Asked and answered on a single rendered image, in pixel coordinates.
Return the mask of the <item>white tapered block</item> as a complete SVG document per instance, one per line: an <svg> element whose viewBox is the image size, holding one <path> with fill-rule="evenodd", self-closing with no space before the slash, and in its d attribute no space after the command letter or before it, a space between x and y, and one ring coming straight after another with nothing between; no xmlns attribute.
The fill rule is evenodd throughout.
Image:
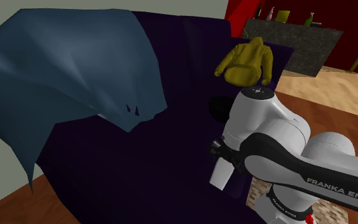
<svg viewBox="0 0 358 224"><path fill-rule="evenodd" d="M209 183L220 190L224 190L228 180L233 174L234 169L235 168L232 163L228 162L224 158L218 158Z"/></svg>

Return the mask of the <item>black round object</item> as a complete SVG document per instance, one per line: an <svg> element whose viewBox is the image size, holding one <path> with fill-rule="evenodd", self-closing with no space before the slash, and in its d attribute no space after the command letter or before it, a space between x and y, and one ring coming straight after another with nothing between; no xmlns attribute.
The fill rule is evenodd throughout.
<svg viewBox="0 0 358 224"><path fill-rule="evenodd" d="M209 113L219 123L226 123L229 119L234 98L216 95L209 98Z"/></svg>

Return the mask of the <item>yellow hoodie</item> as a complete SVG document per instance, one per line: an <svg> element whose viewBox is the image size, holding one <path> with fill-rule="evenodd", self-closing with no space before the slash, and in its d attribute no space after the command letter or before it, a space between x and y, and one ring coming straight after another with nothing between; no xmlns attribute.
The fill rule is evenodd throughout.
<svg viewBox="0 0 358 224"><path fill-rule="evenodd" d="M219 63L214 71L225 80L238 87L251 87L261 79L267 86L272 80L273 53L264 45L262 37L255 37L249 43L237 44Z"/></svg>

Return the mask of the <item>dark purple sofa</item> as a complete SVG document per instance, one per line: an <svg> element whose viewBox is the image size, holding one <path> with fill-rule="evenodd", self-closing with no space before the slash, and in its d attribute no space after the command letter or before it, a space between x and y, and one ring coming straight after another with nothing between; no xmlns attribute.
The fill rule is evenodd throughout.
<svg viewBox="0 0 358 224"><path fill-rule="evenodd" d="M246 206L251 178L209 182L209 145L221 137L213 96L240 88L214 75L240 42L227 20L136 12L160 67L167 108L125 132L99 117L54 126L39 158L81 224L264 224Z"/></svg>

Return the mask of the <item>dark stone counter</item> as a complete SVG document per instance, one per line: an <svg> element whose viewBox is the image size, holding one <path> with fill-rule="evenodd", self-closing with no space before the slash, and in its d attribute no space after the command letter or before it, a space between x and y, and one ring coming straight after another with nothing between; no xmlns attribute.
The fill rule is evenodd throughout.
<svg viewBox="0 0 358 224"><path fill-rule="evenodd" d="M261 0L261 14L247 20L243 38L294 49L285 69L316 77L343 36L326 22L325 0Z"/></svg>

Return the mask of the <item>blue blanket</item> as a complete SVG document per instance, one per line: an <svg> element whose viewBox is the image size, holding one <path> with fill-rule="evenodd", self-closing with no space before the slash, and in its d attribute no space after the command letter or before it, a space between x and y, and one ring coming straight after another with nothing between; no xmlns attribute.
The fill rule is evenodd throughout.
<svg viewBox="0 0 358 224"><path fill-rule="evenodd" d="M0 139L28 179L56 123L99 115L129 132L166 107L131 11L21 9L0 25Z"/></svg>

